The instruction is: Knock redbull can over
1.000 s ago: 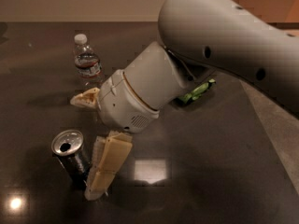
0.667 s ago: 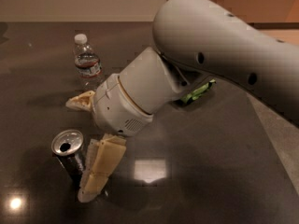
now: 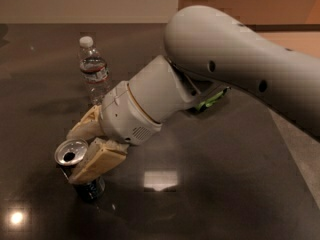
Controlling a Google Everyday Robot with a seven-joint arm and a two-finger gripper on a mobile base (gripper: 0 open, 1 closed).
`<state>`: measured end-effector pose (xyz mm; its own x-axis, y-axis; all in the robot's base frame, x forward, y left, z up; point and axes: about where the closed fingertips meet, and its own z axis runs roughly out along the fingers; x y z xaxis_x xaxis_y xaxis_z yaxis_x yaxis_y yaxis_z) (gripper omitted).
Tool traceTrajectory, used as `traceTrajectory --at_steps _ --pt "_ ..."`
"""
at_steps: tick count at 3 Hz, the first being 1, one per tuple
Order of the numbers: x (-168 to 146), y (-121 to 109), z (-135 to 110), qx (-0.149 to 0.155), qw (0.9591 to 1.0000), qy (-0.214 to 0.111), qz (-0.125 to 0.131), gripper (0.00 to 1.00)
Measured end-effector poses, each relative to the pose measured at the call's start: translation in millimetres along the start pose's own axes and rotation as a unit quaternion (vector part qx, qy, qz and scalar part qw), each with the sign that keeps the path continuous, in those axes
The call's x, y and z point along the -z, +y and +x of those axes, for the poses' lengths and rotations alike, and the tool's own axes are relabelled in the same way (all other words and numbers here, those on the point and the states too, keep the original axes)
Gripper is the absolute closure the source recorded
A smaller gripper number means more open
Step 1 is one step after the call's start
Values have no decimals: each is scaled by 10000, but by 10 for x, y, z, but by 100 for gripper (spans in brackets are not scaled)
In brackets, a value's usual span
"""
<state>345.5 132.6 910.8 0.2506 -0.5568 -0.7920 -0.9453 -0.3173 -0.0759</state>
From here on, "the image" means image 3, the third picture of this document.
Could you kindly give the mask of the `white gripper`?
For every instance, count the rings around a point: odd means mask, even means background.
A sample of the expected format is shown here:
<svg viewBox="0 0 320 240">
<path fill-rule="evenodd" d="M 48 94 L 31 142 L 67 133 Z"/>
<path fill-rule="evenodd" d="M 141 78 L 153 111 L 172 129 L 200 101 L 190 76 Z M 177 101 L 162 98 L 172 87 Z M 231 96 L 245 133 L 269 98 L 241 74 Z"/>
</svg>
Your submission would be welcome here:
<svg viewBox="0 0 320 240">
<path fill-rule="evenodd" d="M 81 185 L 97 179 L 125 161 L 128 144 L 141 145 L 161 128 L 161 123 L 154 122 L 138 106 L 129 82 L 121 81 L 104 96 L 101 106 L 91 107 L 68 132 L 67 139 L 90 140 L 104 134 L 113 139 L 96 138 L 73 169 L 69 182 Z"/>
</svg>

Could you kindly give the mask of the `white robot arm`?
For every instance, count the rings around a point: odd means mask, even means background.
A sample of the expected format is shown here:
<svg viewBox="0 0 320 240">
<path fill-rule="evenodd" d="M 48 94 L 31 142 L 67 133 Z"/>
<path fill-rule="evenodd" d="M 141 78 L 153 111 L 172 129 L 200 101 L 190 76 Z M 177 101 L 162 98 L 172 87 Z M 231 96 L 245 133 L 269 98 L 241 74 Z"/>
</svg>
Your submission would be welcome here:
<svg viewBox="0 0 320 240">
<path fill-rule="evenodd" d="M 164 33 L 166 53 L 92 107 L 68 136 L 90 143 L 70 183 L 91 182 L 119 165 L 131 145 L 160 131 L 217 87 L 242 90 L 320 138 L 320 59 L 274 44 L 206 6 L 177 12 Z"/>
</svg>

